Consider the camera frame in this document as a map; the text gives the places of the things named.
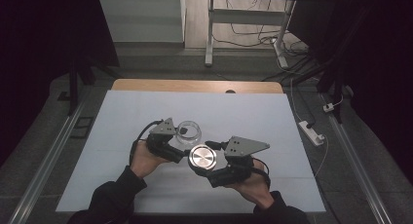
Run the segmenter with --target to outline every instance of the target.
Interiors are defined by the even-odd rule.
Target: wooden table edge
[[[276,82],[118,79],[113,91],[188,93],[283,93]]]

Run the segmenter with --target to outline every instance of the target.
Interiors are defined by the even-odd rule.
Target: metal disc
[[[189,162],[197,168],[213,169],[216,165],[216,153],[208,146],[199,144],[189,153]]]

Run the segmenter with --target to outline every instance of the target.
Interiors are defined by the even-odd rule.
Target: black cable
[[[270,10],[270,5],[271,5],[271,0],[268,2],[267,12],[268,12],[268,10]],[[261,41],[260,38],[259,38],[259,36],[261,36],[262,29],[264,29],[264,25],[262,25],[262,26],[261,26],[261,30],[259,30],[259,33],[258,33],[258,41]]]
[[[300,71],[302,68],[305,67],[305,65],[307,65],[307,63],[309,63],[311,60],[314,59],[314,58],[311,57],[311,56],[306,56],[306,57],[307,57],[307,60],[305,60],[303,63],[301,63],[300,66],[298,66],[293,72],[290,72],[289,74],[287,74],[286,76],[284,76],[282,79],[279,80],[279,83],[280,83],[282,86],[283,86],[282,82],[283,82],[286,78],[291,77],[291,76],[293,76],[294,74],[300,74],[300,75],[301,75],[301,73],[298,73],[298,71]]]
[[[301,42],[303,42],[303,41],[300,40],[300,41],[293,42],[293,43],[291,43],[291,45],[289,45],[289,48],[291,49],[293,45],[301,43]]]
[[[297,61],[295,64],[293,64],[293,65],[290,67],[290,69],[293,69],[296,65],[298,65],[300,62],[302,62],[303,60],[305,60],[307,57],[308,57],[308,56],[304,56],[303,58],[301,58],[299,61]],[[275,75],[268,76],[268,77],[262,79],[261,82],[265,82],[265,81],[267,81],[267,80],[269,80],[269,79],[275,78],[275,77],[277,77],[277,76],[279,76],[279,75],[282,75],[283,73],[286,73],[286,71],[283,70],[282,72],[279,72],[279,73],[277,73],[277,74],[275,74]]]
[[[270,174],[270,169],[268,168],[267,164],[265,164],[263,161],[257,159],[257,158],[252,158],[253,160],[256,160],[264,165],[264,167],[267,169],[267,174]]]
[[[272,45],[272,44],[274,44],[273,42],[271,42],[271,39],[278,39],[278,37],[277,36],[266,36],[266,37],[261,37],[260,39],[259,39],[259,42],[262,44],[262,45]]]
[[[304,56],[308,54],[306,50],[291,50],[291,46],[289,47],[290,49],[288,49],[285,45],[285,42],[282,42],[282,45],[283,45],[283,51],[289,56]]]
[[[227,9],[229,9],[230,6],[231,6],[231,9],[234,9],[234,7],[232,6],[232,4],[230,3],[229,0],[225,0],[225,1],[226,1],[226,4],[227,4]],[[246,9],[246,10],[248,11],[249,9],[255,7],[255,5],[256,5],[257,2],[258,2],[258,0],[254,0],[254,1],[252,2],[253,6],[250,7],[250,8],[248,8],[248,9]],[[237,32],[237,31],[235,31],[235,29],[234,29],[234,24],[233,24],[233,23],[230,23],[230,24],[231,24],[231,29],[233,30],[234,34],[237,34],[237,35],[256,35],[256,34],[263,34],[263,33],[275,33],[275,32],[279,32],[279,30],[262,31],[262,28],[261,28],[261,31],[260,31],[260,32]]]
[[[235,46],[240,46],[240,47],[256,47],[256,46],[260,46],[260,45],[262,45],[263,43],[257,43],[257,44],[252,44],[252,45],[241,45],[241,44],[237,44],[237,43],[234,43],[234,42],[230,42],[230,41],[221,41],[221,40],[217,40],[214,36],[213,36],[213,34],[212,34],[212,38],[213,38],[213,40],[215,40],[216,42],[221,42],[221,43],[228,43],[228,44],[232,44],[232,45],[235,45]]]
[[[131,146],[131,151],[130,151],[130,165],[131,165],[131,161],[133,161],[133,155],[134,155],[134,151],[136,150],[136,146],[137,143],[139,142],[140,138],[143,136],[143,134],[152,126],[154,125],[159,125],[161,122],[163,122],[164,120],[161,121],[154,121],[150,124],[148,124],[148,126],[146,126],[139,134],[139,136],[137,137],[137,139],[133,142],[132,146]]]
[[[227,81],[233,81],[233,80],[231,80],[231,79],[228,79],[228,78],[226,78],[225,76],[223,76],[223,75],[221,75],[221,74],[218,74],[218,73],[215,73],[215,72],[213,72],[217,77],[221,77],[222,79],[224,79],[224,80],[227,80]]]

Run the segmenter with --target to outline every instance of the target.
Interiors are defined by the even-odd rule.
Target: black sleeve
[[[287,206],[280,192],[272,192],[274,203],[267,209],[261,210],[258,206],[254,209],[254,215],[258,223],[265,224],[310,224],[305,212],[300,209]]]
[[[116,182],[106,182],[94,190],[88,210],[76,212],[68,224],[124,223],[133,214],[134,196],[146,188],[129,166]]]

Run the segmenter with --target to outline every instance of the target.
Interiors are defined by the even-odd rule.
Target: white tabletop
[[[325,211],[285,94],[164,93],[109,91],[57,211],[88,208],[96,187],[116,180],[128,163],[131,143],[143,128],[172,117],[198,123],[202,141],[227,141],[232,135],[268,142],[256,153],[271,170],[272,190],[303,211]],[[171,144],[180,147],[176,142]],[[217,152],[218,165],[226,165]],[[253,204],[238,193],[211,188],[184,158],[161,165],[145,178],[148,188],[136,196],[140,213],[251,213]]]

